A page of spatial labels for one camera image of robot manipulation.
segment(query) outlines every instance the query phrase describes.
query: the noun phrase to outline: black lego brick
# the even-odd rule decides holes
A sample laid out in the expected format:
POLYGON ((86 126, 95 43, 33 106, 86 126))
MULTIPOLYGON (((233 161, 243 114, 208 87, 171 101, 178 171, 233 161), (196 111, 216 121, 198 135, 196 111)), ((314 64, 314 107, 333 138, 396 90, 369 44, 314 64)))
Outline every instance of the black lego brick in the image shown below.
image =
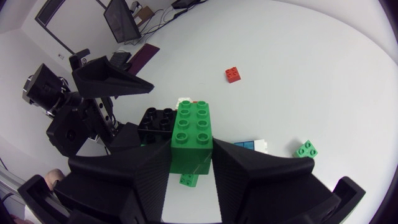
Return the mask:
POLYGON ((138 126, 141 139, 147 134, 171 137, 176 114, 177 112, 170 108, 164 110, 148 108, 138 126))

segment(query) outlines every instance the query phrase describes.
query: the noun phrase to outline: green duplo brick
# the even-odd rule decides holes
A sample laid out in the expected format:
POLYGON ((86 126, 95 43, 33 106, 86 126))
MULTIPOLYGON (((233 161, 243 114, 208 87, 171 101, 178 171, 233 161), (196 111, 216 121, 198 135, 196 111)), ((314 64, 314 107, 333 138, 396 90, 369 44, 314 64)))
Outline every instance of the green duplo brick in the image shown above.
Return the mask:
POLYGON ((180 184, 186 185, 188 187, 196 187, 199 175, 196 174, 181 174, 180 184))
POLYGON ((171 173, 209 173, 213 136, 208 103, 183 101, 179 104, 171 148, 171 173))
POLYGON ((297 149, 293 156, 297 158, 310 157, 314 158, 318 154, 310 140, 307 140, 299 149, 297 149))

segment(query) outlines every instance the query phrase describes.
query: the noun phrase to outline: white surface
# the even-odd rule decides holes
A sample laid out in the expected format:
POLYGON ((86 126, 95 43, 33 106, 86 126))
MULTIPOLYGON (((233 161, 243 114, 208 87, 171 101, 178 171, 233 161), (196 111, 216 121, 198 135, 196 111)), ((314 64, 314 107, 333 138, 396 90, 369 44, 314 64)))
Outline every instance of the white surface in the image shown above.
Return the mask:
POLYGON ((30 10, 28 16, 26 17, 21 29, 31 40, 33 40, 34 43, 36 43, 46 54, 48 54, 50 58, 60 64, 66 71, 72 72, 68 60, 69 56, 71 56, 69 51, 64 49, 62 45, 52 38, 52 36, 35 21, 37 13, 39 13, 45 2, 46 0, 37 0, 32 10, 30 10), (60 59, 58 54, 62 54, 64 59, 60 59))
MULTIPOLYGON (((304 7, 219 0, 192 9, 148 43, 160 51, 138 77, 155 88, 118 98, 119 120, 138 123, 146 108, 188 95, 209 102, 218 139, 266 138, 269 154, 282 157, 310 139, 319 151, 313 173, 330 190, 347 175, 366 191, 345 223, 370 221, 398 161, 398 67, 372 40, 304 7), (242 79, 229 84, 224 71, 233 66, 242 79)), ((200 176, 198 186, 211 186, 212 177, 200 176)), ((183 196, 181 188, 171 175, 165 222, 220 221, 212 188, 183 196)))
MULTIPOLYGON (((51 145, 45 134, 51 119, 22 99, 27 77, 45 63, 56 75, 65 77, 76 90, 72 76, 35 45, 20 29, 0 35, 0 157, 14 175, 28 180, 49 170, 69 173, 67 158, 51 145)), ((103 147, 88 142, 80 154, 105 154, 103 147)))
POLYGON ((254 150, 257 152, 262 152, 268 154, 268 143, 264 139, 254 140, 254 150))
POLYGON ((379 0, 276 0, 334 17, 368 36, 398 63, 398 44, 379 0))
POLYGON ((25 211, 25 220, 29 220, 34 224, 41 224, 41 222, 36 218, 32 210, 27 205, 25 205, 24 211, 25 211))
POLYGON ((191 99, 191 98, 189 98, 189 97, 180 97, 180 98, 177 100, 177 104, 175 105, 175 109, 177 110, 177 109, 178 109, 178 106, 180 106, 180 103, 181 103, 182 101, 185 101, 185 100, 188 100, 189 102, 192 103, 192 99, 191 99))
MULTIPOLYGON (((37 0, 26 17, 22 25, 22 30, 44 50, 45 53, 52 57, 65 70, 71 72, 72 70, 68 61, 70 53, 34 20, 45 2, 46 0, 37 0), (62 54, 64 59, 60 59, 58 54, 62 54)), ((101 2, 105 6, 109 4, 109 0, 101 0, 101 2)), ((127 0, 126 2, 127 5, 130 6, 133 0, 127 0)), ((143 6, 149 6, 153 11, 156 11, 169 7, 173 1, 144 0, 139 2, 143 6)), ((72 50, 89 48, 91 55, 87 57, 88 60, 104 55, 107 55, 109 58, 111 53, 117 48, 116 41, 103 17, 104 11, 103 9, 99 10, 98 7, 100 7, 100 5, 95 0, 67 0, 56 13, 55 20, 52 20, 51 24, 49 24, 51 30, 57 33, 57 37, 60 35, 58 38, 66 43, 67 46, 73 48, 72 50), (78 9, 75 9, 75 6, 71 5, 73 2, 78 2, 75 5, 78 9)))
POLYGON ((107 55, 118 47, 104 17, 104 8, 95 0, 67 0, 47 28, 72 51, 89 49, 87 61, 107 55))
POLYGON ((0 11, 0 34, 19 29, 37 0, 6 1, 0 11))

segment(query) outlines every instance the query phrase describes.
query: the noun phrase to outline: computer monitor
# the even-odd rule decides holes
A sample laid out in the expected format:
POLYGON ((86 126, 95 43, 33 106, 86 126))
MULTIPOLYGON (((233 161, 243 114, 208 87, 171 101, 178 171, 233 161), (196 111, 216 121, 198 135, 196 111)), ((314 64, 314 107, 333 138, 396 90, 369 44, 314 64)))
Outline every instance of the computer monitor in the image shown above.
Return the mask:
POLYGON ((118 43, 141 37, 125 0, 111 0, 104 12, 104 17, 118 43))

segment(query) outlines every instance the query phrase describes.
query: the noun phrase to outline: white table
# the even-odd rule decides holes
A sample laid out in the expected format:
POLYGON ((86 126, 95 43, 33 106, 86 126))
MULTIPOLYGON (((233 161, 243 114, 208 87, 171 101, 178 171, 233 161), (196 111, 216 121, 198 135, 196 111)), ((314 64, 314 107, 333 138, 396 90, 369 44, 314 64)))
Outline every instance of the white table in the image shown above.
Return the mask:
MULTIPOLYGON (((269 154, 280 157, 291 157, 310 139, 320 181, 333 190, 347 175, 366 191, 345 223, 370 221, 398 161, 398 66, 374 42, 303 7, 217 0, 179 17, 148 43, 160 51, 138 77, 155 88, 114 101, 118 120, 139 123, 147 108, 173 108, 178 97, 190 97, 209 102, 215 138, 264 138, 269 154), (233 66, 242 79, 229 84, 224 71, 233 66)), ((134 53, 139 46, 121 49, 134 53)), ((194 189, 179 177, 170 174, 163 220, 220 222, 213 170, 194 189)))

